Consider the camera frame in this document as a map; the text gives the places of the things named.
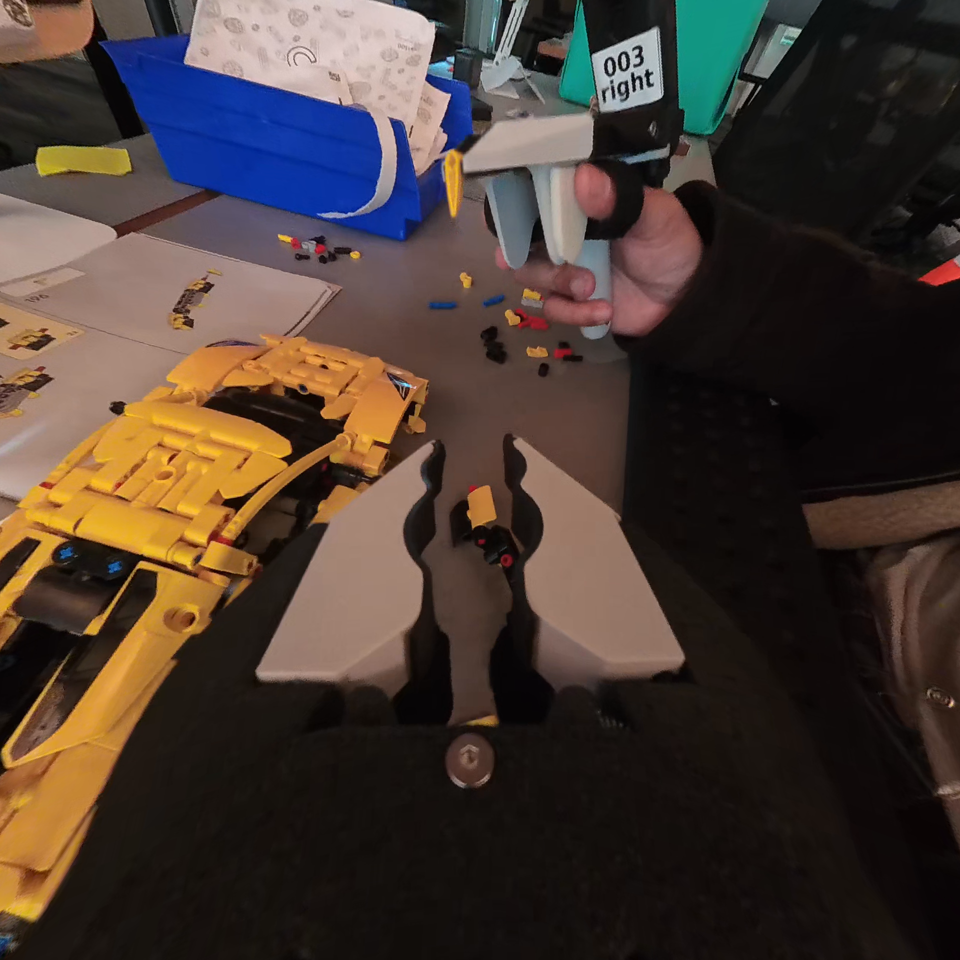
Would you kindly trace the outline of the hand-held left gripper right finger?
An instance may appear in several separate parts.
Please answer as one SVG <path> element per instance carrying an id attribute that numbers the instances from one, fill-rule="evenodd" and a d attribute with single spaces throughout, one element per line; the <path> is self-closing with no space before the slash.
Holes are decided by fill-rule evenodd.
<path id="1" fill-rule="evenodd" d="M 511 605 L 489 655 L 501 724 L 537 724 L 558 695 L 682 670 L 686 656 L 618 513 L 527 440 L 503 439 L 510 524 L 489 554 Z"/>

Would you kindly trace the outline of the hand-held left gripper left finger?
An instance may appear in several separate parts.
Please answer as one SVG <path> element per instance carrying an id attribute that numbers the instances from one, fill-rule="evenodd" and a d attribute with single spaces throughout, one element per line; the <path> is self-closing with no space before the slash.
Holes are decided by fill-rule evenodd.
<path id="1" fill-rule="evenodd" d="M 450 641 L 424 559 L 446 459 L 426 442 L 322 524 L 258 681 L 374 688 L 402 723 L 450 723 Z"/>

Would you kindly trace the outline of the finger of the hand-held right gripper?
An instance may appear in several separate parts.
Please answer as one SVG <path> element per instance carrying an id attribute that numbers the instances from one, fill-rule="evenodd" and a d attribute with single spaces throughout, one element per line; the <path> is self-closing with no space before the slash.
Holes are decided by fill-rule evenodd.
<path id="1" fill-rule="evenodd" d="M 583 162 L 594 150 L 594 120 L 590 113 L 578 113 L 496 122 L 463 150 L 462 174 Z"/>

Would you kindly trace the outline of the black and yellow brick subassembly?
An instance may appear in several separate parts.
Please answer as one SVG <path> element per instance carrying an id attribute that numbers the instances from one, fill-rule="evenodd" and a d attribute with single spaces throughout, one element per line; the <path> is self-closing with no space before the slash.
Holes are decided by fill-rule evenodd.
<path id="1" fill-rule="evenodd" d="M 469 500 L 463 498 L 450 510 L 451 546 L 472 544 L 483 554 L 484 562 L 505 575 L 513 575 L 519 548 L 512 532 L 495 522 L 480 522 L 469 516 Z"/>

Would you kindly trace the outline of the yellow toy brick car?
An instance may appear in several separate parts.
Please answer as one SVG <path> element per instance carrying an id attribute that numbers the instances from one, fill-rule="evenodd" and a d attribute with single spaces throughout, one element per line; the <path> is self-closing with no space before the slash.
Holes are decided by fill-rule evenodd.
<path id="1" fill-rule="evenodd" d="M 2 951 L 82 845 L 181 647 L 425 431 L 429 381 L 303 337 L 215 342 L 2 524 Z"/>

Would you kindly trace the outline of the person's right forearm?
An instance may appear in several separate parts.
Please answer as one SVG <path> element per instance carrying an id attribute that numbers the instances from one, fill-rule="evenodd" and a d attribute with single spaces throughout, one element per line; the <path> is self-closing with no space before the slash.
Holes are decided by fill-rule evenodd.
<path id="1" fill-rule="evenodd" d="M 775 402 L 809 493 L 957 479 L 958 279 L 920 281 L 704 183 L 678 199 L 701 263 L 665 320 L 618 345 Z"/>

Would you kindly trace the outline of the person's right hand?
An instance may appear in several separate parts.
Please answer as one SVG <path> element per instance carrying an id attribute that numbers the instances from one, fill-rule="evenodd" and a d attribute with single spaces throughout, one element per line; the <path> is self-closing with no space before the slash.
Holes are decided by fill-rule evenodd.
<path id="1" fill-rule="evenodd" d="M 679 199 L 645 186 L 638 218 L 611 243 L 610 297 L 594 295 L 595 276 L 589 269 L 556 265 L 541 252 L 530 253 L 513 273 L 543 295 L 550 322 L 575 328 L 609 325 L 614 334 L 642 337 L 677 306 L 703 253 L 701 236 Z"/>

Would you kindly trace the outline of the wooden tilting book stand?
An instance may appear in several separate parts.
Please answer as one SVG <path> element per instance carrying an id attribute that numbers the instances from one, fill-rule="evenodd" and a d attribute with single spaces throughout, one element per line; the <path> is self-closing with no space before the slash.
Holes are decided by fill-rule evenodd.
<path id="1" fill-rule="evenodd" d="M 513 81 L 519 80 L 529 88 L 539 102 L 545 104 L 544 94 L 531 78 L 532 70 L 524 67 L 522 58 L 515 53 L 529 3 L 529 1 L 512 3 L 494 55 L 492 59 L 485 59 L 482 64 L 479 89 L 484 94 L 518 98 L 520 95 L 513 86 Z"/>

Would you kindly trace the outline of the scattered mixed brick pieces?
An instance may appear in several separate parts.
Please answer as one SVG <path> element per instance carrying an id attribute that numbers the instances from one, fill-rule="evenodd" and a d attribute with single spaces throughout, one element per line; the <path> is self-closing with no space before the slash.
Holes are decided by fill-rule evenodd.
<path id="1" fill-rule="evenodd" d="M 544 316 L 540 292 L 490 280 L 477 268 L 432 274 L 420 318 L 415 357 L 430 377 L 546 379 L 587 365 L 586 349 Z"/>

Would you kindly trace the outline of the black mesh office chair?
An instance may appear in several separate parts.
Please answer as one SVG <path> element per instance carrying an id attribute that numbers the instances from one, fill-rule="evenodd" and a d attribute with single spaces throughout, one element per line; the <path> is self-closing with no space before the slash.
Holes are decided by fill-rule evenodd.
<path id="1" fill-rule="evenodd" d="M 893 251 L 958 225 L 959 3 L 821 2 L 714 153 L 776 218 Z"/>

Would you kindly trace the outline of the small cluster of brick pieces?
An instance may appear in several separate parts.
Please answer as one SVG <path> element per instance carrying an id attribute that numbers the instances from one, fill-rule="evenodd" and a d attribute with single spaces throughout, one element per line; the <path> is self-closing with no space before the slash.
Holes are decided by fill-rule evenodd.
<path id="1" fill-rule="evenodd" d="M 334 263 L 340 259 L 359 261 L 360 250 L 351 246 L 331 246 L 325 235 L 300 238 L 294 235 L 277 234 L 277 241 L 292 252 L 296 262 L 315 260 L 320 264 Z"/>

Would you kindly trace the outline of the white patterned paper bag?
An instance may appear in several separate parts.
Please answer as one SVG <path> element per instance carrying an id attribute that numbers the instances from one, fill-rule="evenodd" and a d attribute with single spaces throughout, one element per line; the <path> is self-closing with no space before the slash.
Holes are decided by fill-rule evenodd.
<path id="1" fill-rule="evenodd" d="M 364 203 L 340 200 L 332 218 L 379 210 L 391 198 L 401 123 L 414 174 L 447 143 L 450 94 L 427 80 L 437 25 L 404 6 L 368 1 L 198 2 L 186 66 L 329 104 L 371 120 L 379 150 L 375 186 Z"/>

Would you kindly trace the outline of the blue plastic bin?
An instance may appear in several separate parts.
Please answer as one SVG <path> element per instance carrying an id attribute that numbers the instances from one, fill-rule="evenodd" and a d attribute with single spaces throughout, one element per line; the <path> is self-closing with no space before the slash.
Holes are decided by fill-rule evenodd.
<path id="1" fill-rule="evenodd" d="M 400 120 L 187 65 L 187 43 L 101 44 L 173 180 L 396 241 L 447 204 Z"/>

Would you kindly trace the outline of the open instruction booklet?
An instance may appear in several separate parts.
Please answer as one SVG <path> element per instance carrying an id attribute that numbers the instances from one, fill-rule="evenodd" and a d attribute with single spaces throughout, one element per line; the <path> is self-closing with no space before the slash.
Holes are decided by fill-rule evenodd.
<path id="1" fill-rule="evenodd" d="M 339 287 L 132 233 L 2 282 L 1 494 L 24 497 L 120 403 L 221 342 L 300 333 Z"/>

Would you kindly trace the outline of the yellow paper strip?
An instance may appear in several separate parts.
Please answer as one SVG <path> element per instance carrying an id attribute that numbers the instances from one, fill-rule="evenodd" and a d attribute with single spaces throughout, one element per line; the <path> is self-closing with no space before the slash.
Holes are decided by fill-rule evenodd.
<path id="1" fill-rule="evenodd" d="M 39 147 L 34 165 L 37 174 L 42 177 L 68 173 L 121 177 L 133 172 L 129 152 L 112 147 Z"/>

